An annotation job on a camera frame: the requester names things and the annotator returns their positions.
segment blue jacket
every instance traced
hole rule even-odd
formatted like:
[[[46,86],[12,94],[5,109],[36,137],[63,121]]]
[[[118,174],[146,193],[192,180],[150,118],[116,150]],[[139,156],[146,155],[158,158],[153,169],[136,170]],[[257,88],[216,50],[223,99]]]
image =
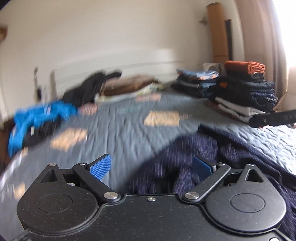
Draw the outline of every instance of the blue jacket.
[[[32,126],[38,128],[46,121],[55,121],[58,116],[63,120],[67,120],[71,115],[76,114],[77,109],[72,104],[65,104],[62,101],[17,110],[14,116],[15,127],[9,137],[9,156],[12,157],[22,149],[24,137]]]

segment textured blue pad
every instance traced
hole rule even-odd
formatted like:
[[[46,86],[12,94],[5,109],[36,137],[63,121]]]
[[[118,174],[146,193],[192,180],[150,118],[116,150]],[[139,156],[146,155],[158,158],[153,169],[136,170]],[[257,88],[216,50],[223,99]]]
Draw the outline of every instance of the textured blue pad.
[[[111,168],[111,156],[105,154],[90,165],[89,172],[101,180]]]
[[[192,159],[192,170],[199,176],[201,181],[213,174],[212,167],[197,156],[194,156]]]

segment stack of folded clothes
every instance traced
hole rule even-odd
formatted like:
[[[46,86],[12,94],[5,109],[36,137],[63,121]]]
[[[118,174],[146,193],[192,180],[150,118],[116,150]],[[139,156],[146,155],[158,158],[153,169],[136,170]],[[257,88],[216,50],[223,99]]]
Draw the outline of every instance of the stack of folded clothes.
[[[217,85],[210,89],[212,100],[220,110],[244,122],[252,115],[273,110],[277,103],[275,83],[264,80],[263,64],[227,61],[224,67],[227,76],[220,77]]]
[[[215,86],[219,73],[217,71],[199,71],[192,72],[183,69],[177,69],[179,77],[177,82],[171,87],[178,92],[197,97],[209,98],[212,92],[209,87]]]

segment blue gripper pad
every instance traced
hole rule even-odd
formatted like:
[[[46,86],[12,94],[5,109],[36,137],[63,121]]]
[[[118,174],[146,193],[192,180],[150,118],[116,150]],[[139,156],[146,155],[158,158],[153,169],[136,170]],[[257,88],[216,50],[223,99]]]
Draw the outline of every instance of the blue gripper pad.
[[[203,181],[216,171],[216,166],[211,165],[201,156],[195,155],[192,159],[192,171],[199,176],[201,181]]]
[[[97,179],[101,180],[111,168],[111,156],[108,154],[102,155],[97,160],[88,164],[89,172]]]

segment triangular cutout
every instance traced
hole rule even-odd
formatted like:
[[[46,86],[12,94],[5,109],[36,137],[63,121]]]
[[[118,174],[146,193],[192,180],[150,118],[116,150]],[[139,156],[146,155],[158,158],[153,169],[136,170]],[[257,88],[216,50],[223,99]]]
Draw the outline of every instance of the triangular cutout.
[[[247,181],[248,182],[256,182],[256,183],[262,183],[263,182],[263,180],[259,176],[258,172],[256,172],[256,170],[254,170],[254,169],[249,171]]]
[[[57,176],[54,173],[54,170],[49,170],[45,177],[42,179],[41,183],[50,183],[56,182]]]

